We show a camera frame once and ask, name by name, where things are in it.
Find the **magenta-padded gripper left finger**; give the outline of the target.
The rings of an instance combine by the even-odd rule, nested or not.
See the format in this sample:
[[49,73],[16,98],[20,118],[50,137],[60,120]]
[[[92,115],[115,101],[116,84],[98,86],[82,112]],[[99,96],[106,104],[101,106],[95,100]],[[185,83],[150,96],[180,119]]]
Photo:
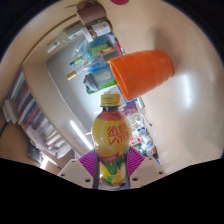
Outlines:
[[91,150],[79,159],[71,159],[58,176],[81,187],[97,189],[99,186],[99,159],[96,152]]

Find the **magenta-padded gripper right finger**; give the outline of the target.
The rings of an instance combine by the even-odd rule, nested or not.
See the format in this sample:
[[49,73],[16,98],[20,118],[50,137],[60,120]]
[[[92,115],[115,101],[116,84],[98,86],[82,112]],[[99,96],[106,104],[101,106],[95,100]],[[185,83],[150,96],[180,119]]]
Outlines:
[[153,157],[145,157],[131,147],[126,156],[125,185],[140,188],[166,176],[165,171]]

